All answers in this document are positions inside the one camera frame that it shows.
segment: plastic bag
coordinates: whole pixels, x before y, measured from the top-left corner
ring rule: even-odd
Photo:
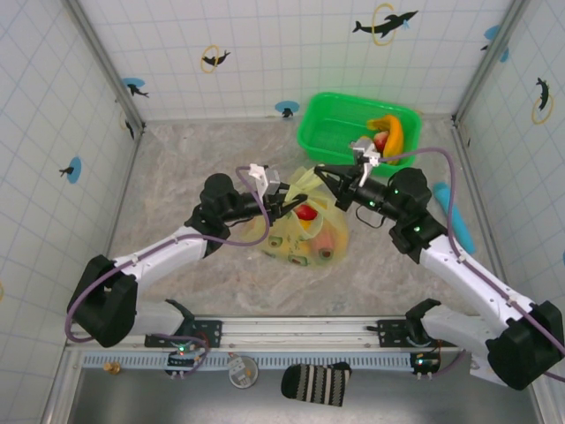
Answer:
[[[316,211],[314,219],[299,219],[295,210],[279,218],[271,227],[267,239],[259,248],[267,255],[300,266],[327,265],[345,256],[349,232],[344,213],[334,206],[335,199],[316,187],[323,184],[313,172],[299,168],[290,177],[286,201],[305,193],[308,200],[302,203]],[[253,218],[242,231],[242,239],[253,240],[265,230],[262,216]]]

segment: red apple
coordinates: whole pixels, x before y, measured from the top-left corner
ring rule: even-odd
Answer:
[[[294,208],[294,213],[297,214],[298,219],[303,219],[305,221],[312,221],[316,216],[318,216],[318,212],[316,209],[310,208],[308,205],[299,205]]]
[[[374,134],[373,143],[377,152],[382,153],[385,151],[385,146],[388,140],[388,131],[381,131]]]

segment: marble floor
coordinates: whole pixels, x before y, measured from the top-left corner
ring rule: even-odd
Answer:
[[[300,167],[314,165],[297,144],[297,120],[149,124],[139,146],[127,188],[112,257],[130,254],[162,239],[190,217],[205,179],[234,169],[267,163],[288,178]],[[450,121],[423,118],[420,146],[441,146],[456,154]],[[440,155],[422,155],[421,168],[431,186],[448,181]],[[475,258],[488,268],[486,248],[461,169],[456,201],[475,240]],[[236,188],[243,185],[236,183]],[[434,199],[429,208],[445,223]],[[434,298],[455,310],[471,307],[433,273],[400,255],[388,229],[372,230],[347,213],[348,254],[327,268],[301,268],[268,258],[253,248],[223,246],[203,261],[187,264],[164,277],[143,299],[175,299],[195,314],[376,315],[403,314],[420,300]],[[232,232],[237,237],[237,227]]]

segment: tiled wall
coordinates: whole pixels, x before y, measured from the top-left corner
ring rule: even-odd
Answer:
[[[509,282],[565,312],[565,2],[533,1],[509,51],[465,123],[471,160]]]
[[[108,243],[133,151],[114,101],[59,0],[2,0],[1,423],[41,417],[66,304]]]
[[[453,113],[510,0],[81,3],[121,76],[142,80],[149,98],[134,101],[151,120],[281,116],[280,101],[300,114],[320,91]],[[374,36],[387,45],[352,32],[356,21],[379,31],[388,15],[415,11]],[[216,67],[213,45],[229,53]]]

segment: black and white sock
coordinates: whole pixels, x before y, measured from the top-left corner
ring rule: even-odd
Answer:
[[[288,399],[341,406],[350,376],[351,368],[346,362],[338,362],[327,367],[293,365],[284,372],[281,392]]]

